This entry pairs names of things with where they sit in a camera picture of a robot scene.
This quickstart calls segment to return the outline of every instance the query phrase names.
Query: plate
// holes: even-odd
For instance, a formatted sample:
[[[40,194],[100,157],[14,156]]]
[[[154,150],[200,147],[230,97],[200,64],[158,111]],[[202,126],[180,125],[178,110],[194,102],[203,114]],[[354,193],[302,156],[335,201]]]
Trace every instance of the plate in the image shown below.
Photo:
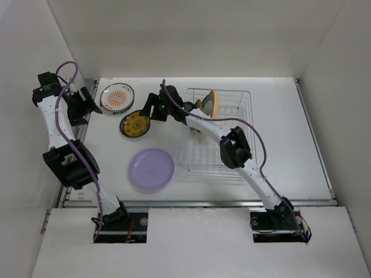
[[[134,90],[128,84],[114,83],[104,88],[100,96],[100,107],[110,115],[126,112],[134,103]]]
[[[119,128],[123,135],[129,138],[138,138],[149,131],[151,127],[150,117],[139,116],[140,111],[134,111],[121,120]]]
[[[163,149],[150,148],[139,152],[129,165],[129,177],[135,186],[157,191],[165,186],[174,173],[174,161]]]
[[[202,112],[213,119],[218,116],[219,96],[216,91],[211,90],[210,93],[202,100]]]

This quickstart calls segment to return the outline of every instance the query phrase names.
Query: black bracket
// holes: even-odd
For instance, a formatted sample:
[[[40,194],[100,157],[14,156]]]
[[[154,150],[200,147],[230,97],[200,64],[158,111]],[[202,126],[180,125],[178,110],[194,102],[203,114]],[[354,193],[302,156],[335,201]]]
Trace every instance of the black bracket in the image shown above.
[[[243,168],[245,162],[252,158],[245,133],[239,126],[222,136],[219,146],[221,161],[230,169]]]
[[[86,159],[94,174],[97,176],[100,173],[100,170],[94,156],[80,140],[72,141],[72,143]],[[71,147],[65,145],[57,149],[52,148],[49,152],[44,153],[42,157],[63,186],[67,188],[73,187],[74,189],[79,190],[82,189],[84,185],[93,182],[93,178],[78,156],[75,156],[75,160],[63,164],[66,160],[66,156],[72,153],[73,151]]]
[[[187,124],[186,123],[187,113],[185,111],[190,112],[193,109],[197,109],[197,106],[189,101],[184,102],[179,96],[174,86],[172,85],[166,86],[166,89],[168,90],[171,98],[175,101],[176,104],[182,107],[182,110],[180,110],[170,100],[163,86],[160,85],[160,87],[161,87],[161,90],[159,91],[158,95],[154,93],[150,93],[148,95],[147,102],[145,106],[143,107],[143,109],[141,110],[141,112],[139,113],[139,115],[148,116],[148,117],[150,116],[151,120],[159,120],[161,122],[166,122],[168,115],[170,115],[177,122],[181,122],[186,125]]]
[[[99,228],[99,215],[92,218],[96,225],[95,233]],[[134,212],[130,215],[120,201],[120,208],[110,215],[103,216],[103,226],[94,243],[145,243],[147,242],[148,212]]]
[[[68,106],[67,115],[71,126],[86,125],[88,121],[83,117],[91,112],[103,114],[101,109],[94,102],[87,88],[83,87],[80,91],[85,100],[78,92],[71,96],[64,95],[63,97]]]
[[[41,87],[33,90],[32,102],[37,107],[37,103],[41,102],[43,98],[55,96],[57,97],[62,90],[56,74],[51,72],[44,72],[38,76]]]
[[[300,212],[294,211],[293,205],[287,198],[282,198],[284,201],[275,206],[273,210],[250,212],[250,227],[254,231],[253,240],[255,243],[308,243],[310,241],[312,232],[308,226],[304,226]],[[296,226],[291,211],[297,218],[302,235]]]

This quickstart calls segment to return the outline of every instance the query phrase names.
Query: metal edge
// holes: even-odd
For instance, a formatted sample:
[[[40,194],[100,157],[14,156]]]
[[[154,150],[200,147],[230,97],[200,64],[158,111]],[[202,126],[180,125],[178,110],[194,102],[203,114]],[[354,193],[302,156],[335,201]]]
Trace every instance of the metal edge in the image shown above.
[[[60,186],[61,186],[62,190],[61,190],[59,200],[58,200],[58,202],[56,204],[56,207],[55,207],[57,209],[61,209],[64,206],[64,202],[66,201],[66,198],[67,198],[67,188],[64,187],[62,184]]]
[[[249,90],[226,90],[226,89],[210,89],[210,88],[196,88],[196,87],[190,87],[187,89],[188,90],[205,90],[205,91],[208,91],[208,90],[215,90],[215,91],[221,91],[221,92],[247,92],[247,94],[249,94],[251,96],[251,93]]]
[[[46,213],[45,213],[45,218],[44,218],[44,222],[42,223],[40,235],[45,234],[46,226],[48,225],[49,218],[50,218],[50,213],[51,213],[51,210],[47,210]]]
[[[117,232],[105,232],[105,231],[101,231],[101,232],[99,232],[99,235],[100,236],[104,236],[104,235],[115,235],[115,236],[119,236],[119,235],[122,235],[122,236],[126,236],[128,234],[128,232],[127,231],[117,231]],[[133,232],[131,232],[130,233],[131,235],[136,235],[136,236],[140,236],[140,235],[147,235],[147,231],[137,231],[137,232],[135,232],[135,231],[133,231]]]
[[[264,207],[262,202],[123,201],[126,207]],[[337,206],[334,199],[292,201],[295,207]],[[64,207],[95,207],[91,201],[66,201]]]
[[[325,162],[323,161],[321,150],[319,149],[318,141],[317,141],[317,138],[316,138],[316,136],[314,134],[313,126],[312,126],[311,120],[309,118],[308,110],[307,110],[307,107],[305,106],[303,94],[301,93],[301,90],[300,90],[299,81],[296,78],[294,78],[294,81],[295,81],[296,90],[297,90],[297,92],[299,94],[299,99],[300,99],[300,102],[301,102],[301,106],[303,107],[303,110],[304,110],[304,113],[305,113],[305,117],[307,118],[309,129],[310,129],[311,134],[312,134],[313,142],[314,142],[315,148],[317,150],[317,155],[319,157],[319,161],[321,162],[322,170],[323,170],[323,173],[325,175],[328,188],[329,189],[332,189],[332,185],[331,185],[330,178],[329,178],[329,175],[328,175],[326,166],[325,166]],[[335,195],[333,194],[333,191],[332,190],[330,190],[330,194],[331,194],[331,196],[333,198],[335,198]]]
[[[254,113],[253,113],[253,100],[252,100],[252,96],[251,96],[251,94],[250,94],[250,91],[248,91],[249,92],[249,100],[250,100],[250,115],[251,115],[251,122],[250,122],[250,124],[252,125],[252,126],[254,126]],[[256,141],[257,141],[257,136],[256,136],[256,134],[255,134],[255,132],[252,132],[252,134],[253,134],[253,136],[252,136],[252,138],[253,138],[253,143],[254,143],[254,148],[255,148],[255,163],[257,164],[257,149],[256,149]]]

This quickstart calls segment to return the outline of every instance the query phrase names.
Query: wire dish rack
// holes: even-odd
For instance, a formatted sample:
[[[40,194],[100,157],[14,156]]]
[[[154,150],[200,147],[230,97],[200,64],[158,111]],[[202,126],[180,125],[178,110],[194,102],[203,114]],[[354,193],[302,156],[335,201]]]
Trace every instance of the wire dish rack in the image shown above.
[[[219,96],[217,116],[219,119],[239,118],[253,125],[251,96],[248,91],[190,88],[186,92],[185,99],[192,103],[195,103],[198,99],[202,101],[211,90],[216,91]],[[253,132],[243,123],[234,120],[218,122],[218,124],[230,128],[241,127],[245,132],[253,159],[256,162],[255,135]],[[183,128],[180,161],[185,170],[193,173],[210,173],[218,178],[227,177],[229,179],[231,176],[241,178],[237,172],[223,164],[220,159],[218,144],[196,130],[191,131],[187,126]]]

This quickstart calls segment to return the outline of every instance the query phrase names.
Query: white table surface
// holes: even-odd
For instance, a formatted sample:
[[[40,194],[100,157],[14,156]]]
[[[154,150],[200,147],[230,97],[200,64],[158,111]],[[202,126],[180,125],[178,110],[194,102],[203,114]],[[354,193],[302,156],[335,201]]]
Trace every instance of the white table surface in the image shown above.
[[[182,201],[254,201],[259,200],[244,181],[228,182],[210,175],[195,178],[180,164],[183,125],[171,116],[168,121],[151,121],[147,134],[130,139],[119,131],[121,119],[142,109],[148,93],[158,93],[162,78],[101,78],[96,102],[109,84],[129,84],[135,92],[133,107],[122,115],[92,113],[85,145],[95,156],[100,169],[100,181],[122,200],[182,200]],[[188,88],[247,90],[250,92],[253,125],[260,132],[268,152],[265,173],[277,190],[290,200],[331,199],[310,128],[293,78],[166,78],[181,96]],[[162,148],[176,164],[174,176],[163,190],[143,193],[128,177],[128,165],[142,149]],[[258,164],[263,156],[256,141]],[[70,200],[86,200],[81,192],[72,190]]]
[[[53,209],[33,278],[370,277],[344,207],[303,207],[313,237],[254,243],[247,208],[151,209],[144,244],[93,244],[94,208]]]

